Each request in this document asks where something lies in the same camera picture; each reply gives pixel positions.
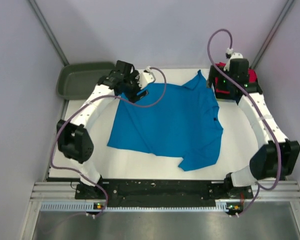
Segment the blue t shirt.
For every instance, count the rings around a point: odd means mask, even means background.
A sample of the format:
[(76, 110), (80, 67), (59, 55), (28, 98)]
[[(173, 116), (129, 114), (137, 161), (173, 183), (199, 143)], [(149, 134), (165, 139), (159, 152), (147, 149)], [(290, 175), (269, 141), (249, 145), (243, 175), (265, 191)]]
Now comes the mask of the blue t shirt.
[(219, 105), (199, 70), (183, 85), (153, 83), (138, 106), (120, 101), (107, 145), (158, 157), (182, 158), (183, 171), (215, 165), (223, 127)]

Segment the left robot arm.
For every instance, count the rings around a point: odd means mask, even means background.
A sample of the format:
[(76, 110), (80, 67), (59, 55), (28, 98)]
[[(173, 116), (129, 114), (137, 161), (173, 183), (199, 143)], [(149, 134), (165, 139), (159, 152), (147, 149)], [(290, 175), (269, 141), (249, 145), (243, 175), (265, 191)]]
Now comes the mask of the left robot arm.
[(119, 60), (114, 69), (98, 79), (79, 113), (69, 121), (57, 123), (57, 148), (70, 159), (92, 198), (99, 198), (104, 187), (98, 183), (101, 174), (90, 160), (94, 151), (91, 127), (115, 97), (123, 94), (130, 102), (136, 103), (148, 94), (146, 87), (155, 80), (150, 68), (138, 71), (133, 64)]

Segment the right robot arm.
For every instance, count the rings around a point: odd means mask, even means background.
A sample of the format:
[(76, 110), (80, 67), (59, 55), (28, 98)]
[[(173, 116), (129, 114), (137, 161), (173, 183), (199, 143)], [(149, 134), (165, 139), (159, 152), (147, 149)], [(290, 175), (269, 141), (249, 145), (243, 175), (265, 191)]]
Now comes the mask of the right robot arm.
[(233, 58), (227, 63), (211, 65), (208, 87), (220, 100), (235, 101), (255, 134), (258, 150), (248, 166), (230, 172), (224, 179), (223, 192), (235, 198), (242, 187), (267, 178), (282, 179), (292, 174), (300, 153), (300, 144), (280, 130), (270, 113), (256, 72), (246, 58)]

